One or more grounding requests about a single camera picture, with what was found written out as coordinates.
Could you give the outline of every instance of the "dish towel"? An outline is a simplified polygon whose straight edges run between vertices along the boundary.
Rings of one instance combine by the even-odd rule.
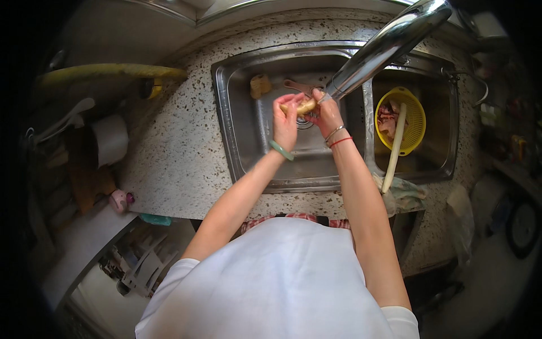
[[[382,183],[384,178],[381,178],[373,173],[380,194],[382,194]],[[427,197],[427,189],[422,186],[414,185],[413,183],[394,177],[391,181],[390,189],[382,194],[388,218],[399,214],[414,212],[425,209],[425,198]]]

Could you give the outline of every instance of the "jade bangle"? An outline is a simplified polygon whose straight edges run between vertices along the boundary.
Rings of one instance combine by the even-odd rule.
[[[278,153],[282,154],[284,158],[294,161],[294,156],[290,154],[290,152],[287,152],[284,148],[282,148],[279,144],[275,142],[275,140],[271,140],[269,142],[269,145],[275,149]]]

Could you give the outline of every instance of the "drain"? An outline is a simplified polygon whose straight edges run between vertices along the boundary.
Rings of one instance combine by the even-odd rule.
[[[316,117],[316,115],[313,112],[309,112],[309,115],[311,117]],[[310,121],[307,121],[307,120],[305,120],[304,118],[301,118],[301,117],[298,117],[296,122],[298,124],[298,130],[306,130],[306,129],[311,128],[312,125],[313,125],[313,123],[311,123]]]

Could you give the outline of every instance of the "double sink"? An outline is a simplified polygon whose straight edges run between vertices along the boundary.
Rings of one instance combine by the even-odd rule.
[[[283,81],[325,87],[363,45],[359,41],[292,43],[213,64],[218,120],[233,182],[269,151],[272,102],[281,95],[297,93],[285,88]],[[421,144],[409,155],[399,157],[396,176],[418,184],[451,179],[459,112],[457,84],[446,74],[454,69],[449,61],[412,51],[338,102],[345,126],[371,172],[384,176],[391,153],[375,131],[376,105],[389,90],[403,86],[422,104],[427,128]],[[268,75],[272,90],[253,99],[249,83],[258,74]],[[298,140],[292,154],[295,160],[283,163],[264,193],[340,189],[331,150],[319,128],[302,118],[298,119]]]

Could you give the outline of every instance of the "yellow basket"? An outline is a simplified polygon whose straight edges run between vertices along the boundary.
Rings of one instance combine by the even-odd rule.
[[[406,127],[403,132],[403,142],[401,142],[399,151],[399,155],[404,157],[414,151],[420,142],[422,142],[423,136],[425,135],[425,112],[418,99],[404,87],[395,87],[380,99],[375,110],[375,129],[378,133],[378,137],[382,140],[382,143],[389,149],[391,149],[393,144],[388,142],[387,136],[380,133],[377,120],[380,105],[388,104],[390,99],[398,104],[406,104],[406,120],[408,122],[408,127]]]

